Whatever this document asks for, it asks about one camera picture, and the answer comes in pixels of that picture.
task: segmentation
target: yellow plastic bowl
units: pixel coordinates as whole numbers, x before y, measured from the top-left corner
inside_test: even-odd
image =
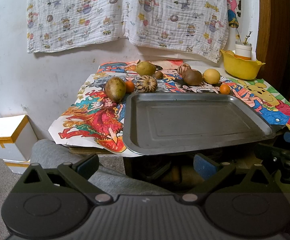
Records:
[[[233,52],[227,52],[221,49],[224,57],[224,69],[234,77],[241,79],[252,80],[256,78],[258,71],[262,63],[258,60],[244,60],[242,58],[236,58]]]

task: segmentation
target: cardboard box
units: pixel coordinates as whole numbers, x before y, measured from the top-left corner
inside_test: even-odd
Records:
[[[13,161],[13,160],[4,160],[5,164],[8,168],[11,169],[13,173],[23,174],[24,171],[30,165],[30,160],[23,162],[23,161]]]
[[[37,137],[27,115],[0,118],[0,158],[28,161]]]

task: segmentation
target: small orange fruit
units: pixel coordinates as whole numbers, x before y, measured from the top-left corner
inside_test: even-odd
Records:
[[[125,81],[125,85],[126,85],[126,93],[134,92],[135,85],[132,81]]]
[[[229,87],[229,85],[222,84],[220,86],[220,92],[221,92],[221,94],[229,95],[229,93],[230,93],[230,87]]]

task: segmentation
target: person's leg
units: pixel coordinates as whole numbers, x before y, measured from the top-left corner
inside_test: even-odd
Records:
[[[32,148],[31,163],[39,163],[43,168],[56,168],[64,162],[75,163],[82,157],[50,140],[40,140]],[[110,194],[114,199],[117,195],[166,195],[170,191],[148,182],[131,179],[112,169],[99,166],[98,171],[88,180],[90,183]]]

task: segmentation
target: baking tray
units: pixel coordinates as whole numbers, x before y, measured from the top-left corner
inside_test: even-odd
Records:
[[[123,142],[142,155],[180,153],[274,138],[240,99],[211,93],[135,93],[126,101]]]

